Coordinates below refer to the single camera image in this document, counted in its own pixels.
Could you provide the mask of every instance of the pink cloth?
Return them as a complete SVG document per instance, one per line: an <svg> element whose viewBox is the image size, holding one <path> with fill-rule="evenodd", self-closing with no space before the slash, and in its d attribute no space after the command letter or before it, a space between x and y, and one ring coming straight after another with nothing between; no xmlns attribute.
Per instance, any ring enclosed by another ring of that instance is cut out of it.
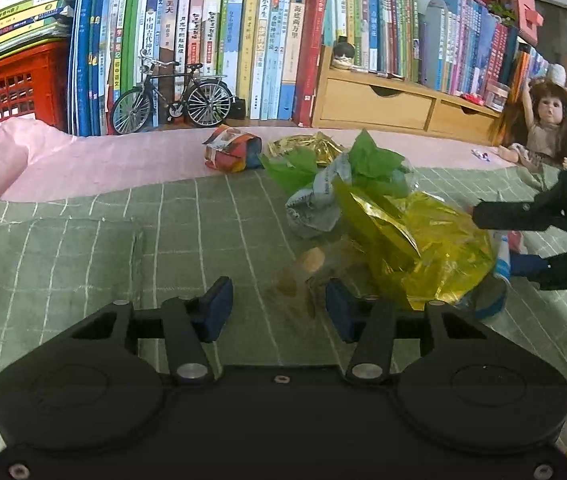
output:
<svg viewBox="0 0 567 480"><path fill-rule="evenodd" d="M247 126L272 140L312 134L311 128ZM202 142L213 130L170 130L121 137L68 136L40 121L14 118L0 126L0 198L13 202L47 202L91 196L130 187L218 174L204 165ZM322 130L344 146L359 131ZM492 149L457 140L371 132L380 147L406 156L415 167L490 170L510 164ZM490 162L472 155L476 148Z"/></svg>

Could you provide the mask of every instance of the drawer handle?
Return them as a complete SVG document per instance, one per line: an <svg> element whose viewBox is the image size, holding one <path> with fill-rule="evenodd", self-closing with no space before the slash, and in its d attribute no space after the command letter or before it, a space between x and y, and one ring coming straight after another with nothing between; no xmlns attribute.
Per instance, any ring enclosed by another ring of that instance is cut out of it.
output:
<svg viewBox="0 0 567 480"><path fill-rule="evenodd" d="M465 113L466 115L477 115L478 113L481 113L481 112L478 112L477 110L473 110L472 108L467 108L465 106L461 107L461 111L463 113Z"/></svg>
<svg viewBox="0 0 567 480"><path fill-rule="evenodd" d="M368 86L379 97L394 97L399 94L403 94L401 90L395 90L394 88L385 88L385 86L375 86L375 85L368 85Z"/></svg>

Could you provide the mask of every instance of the model bicycle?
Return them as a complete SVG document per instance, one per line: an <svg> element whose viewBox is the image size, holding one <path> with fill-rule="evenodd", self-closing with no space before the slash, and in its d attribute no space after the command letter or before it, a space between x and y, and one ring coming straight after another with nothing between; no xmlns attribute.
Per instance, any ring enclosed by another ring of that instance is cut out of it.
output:
<svg viewBox="0 0 567 480"><path fill-rule="evenodd" d="M121 95L110 114L110 123L117 135L132 134L144 127L154 109L154 95L168 109L168 122L185 115L197 126L206 128L218 126L228 116L233 96L222 81L223 76L199 78L195 71L203 67L202 63L187 64L186 71L182 73L155 75L156 66L174 69L179 62L164 63L152 59L146 50L141 51L140 58L142 62L147 61L147 64L142 63L141 86L135 86ZM184 91L177 101L167 99L153 84L154 80L164 77L184 78Z"/></svg>

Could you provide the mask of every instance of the green plastic leaf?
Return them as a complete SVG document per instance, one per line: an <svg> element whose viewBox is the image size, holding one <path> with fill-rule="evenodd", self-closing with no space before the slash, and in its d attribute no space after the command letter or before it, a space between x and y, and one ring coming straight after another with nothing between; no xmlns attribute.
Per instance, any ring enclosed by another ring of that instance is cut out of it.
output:
<svg viewBox="0 0 567 480"><path fill-rule="evenodd" d="M403 155L377 147L366 130L355 139L348 155L353 176L364 176L372 179L392 180L392 172L401 169L405 160Z"/></svg>
<svg viewBox="0 0 567 480"><path fill-rule="evenodd" d="M296 148L277 158L261 155L259 160L270 177L290 196L310 186L319 173L315 153L308 148Z"/></svg>

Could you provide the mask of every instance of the bicycle wheel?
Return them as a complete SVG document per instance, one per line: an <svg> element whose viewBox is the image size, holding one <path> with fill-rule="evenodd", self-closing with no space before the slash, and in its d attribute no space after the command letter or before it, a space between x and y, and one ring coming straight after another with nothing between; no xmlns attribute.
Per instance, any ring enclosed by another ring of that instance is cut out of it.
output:
<svg viewBox="0 0 567 480"><path fill-rule="evenodd" d="M202 128L219 126L230 113L232 94L221 81L202 81L186 98L186 115Z"/></svg>
<svg viewBox="0 0 567 480"><path fill-rule="evenodd" d="M143 88L133 88L115 102L110 124L117 135L134 134L150 117L152 99Z"/></svg>

